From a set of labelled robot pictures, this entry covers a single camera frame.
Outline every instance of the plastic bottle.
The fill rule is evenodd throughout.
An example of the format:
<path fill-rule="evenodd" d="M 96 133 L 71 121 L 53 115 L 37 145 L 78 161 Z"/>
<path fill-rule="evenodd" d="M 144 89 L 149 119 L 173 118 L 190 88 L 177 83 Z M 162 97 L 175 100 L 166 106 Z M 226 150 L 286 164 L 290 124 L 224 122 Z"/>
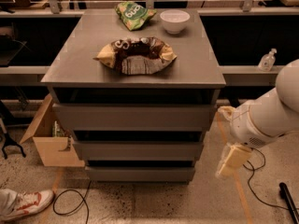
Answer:
<path fill-rule="evenodd" d="M 261 58 L 258 68 L 262 71 L 270 71 L 276 59 L 274 56 L 275 53 L 278 53 L 278 51 L 276 49 L 271 49 L 269 54 L 265 54 Z"/>

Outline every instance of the shoe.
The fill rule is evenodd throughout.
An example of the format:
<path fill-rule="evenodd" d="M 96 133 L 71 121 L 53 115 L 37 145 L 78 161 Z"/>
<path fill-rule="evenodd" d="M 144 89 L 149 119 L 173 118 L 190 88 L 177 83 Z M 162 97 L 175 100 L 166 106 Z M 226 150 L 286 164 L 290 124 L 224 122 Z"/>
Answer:
<path fill-rule="evenodd" d="M 5 216 L 0 216 L 1 221 L 11 221 L 32 214 L 39 213 L 48 207 L 54 198 L 54 192 L 43 190 L 34 193 L 18 193 L 13 211 Z"/>

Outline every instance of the green snack bag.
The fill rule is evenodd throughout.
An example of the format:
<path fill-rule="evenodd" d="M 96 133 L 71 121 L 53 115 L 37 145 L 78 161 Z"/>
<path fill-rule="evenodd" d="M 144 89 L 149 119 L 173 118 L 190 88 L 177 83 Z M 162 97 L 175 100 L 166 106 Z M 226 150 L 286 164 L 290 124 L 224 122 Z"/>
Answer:
<path fill-rule="evenodd" d="M 147 9 L 130 1 L 119 3 L 115 11 L 130 31 L 138 30 L 157 13 L 155 9 Z"/>

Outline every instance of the cardboard box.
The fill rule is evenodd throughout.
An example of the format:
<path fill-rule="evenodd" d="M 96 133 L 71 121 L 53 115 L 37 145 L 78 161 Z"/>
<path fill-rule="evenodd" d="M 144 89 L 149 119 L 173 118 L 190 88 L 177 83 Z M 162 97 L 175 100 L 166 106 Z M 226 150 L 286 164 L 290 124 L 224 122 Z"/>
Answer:
<path fill-rule="evenodd" d="M 68 144 L 67 137 L 52 137 L 52 125 L 57 120 L 52 106 L 52 97 L 47 95 L 20 144 L 33 138 L 45 166 L 83 167 L 84 161 L 78 158 L 72 142 Z"/>

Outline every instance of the cabinet top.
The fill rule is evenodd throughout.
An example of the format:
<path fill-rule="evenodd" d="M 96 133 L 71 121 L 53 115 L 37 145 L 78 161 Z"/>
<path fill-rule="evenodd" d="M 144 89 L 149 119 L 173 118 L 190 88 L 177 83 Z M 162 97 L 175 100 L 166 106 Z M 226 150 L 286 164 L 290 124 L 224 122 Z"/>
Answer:
<path fill-rule="evenodd" d="M 160 13 L 141 30 L 130 32 L 114 9 L 86 10 L 76 28 L 43 77 L 52 87 L 103 88 L 221 88 L 225 80 L 206 31 L 195 9 L 185 9 L 191 18 L 179 35 L 162 26 Z M 169 44 L 177 58 L 153 75 L 128 76 L 105 67 L 94 57 L 101 48 L 125 37 L 156 36 Z"/>

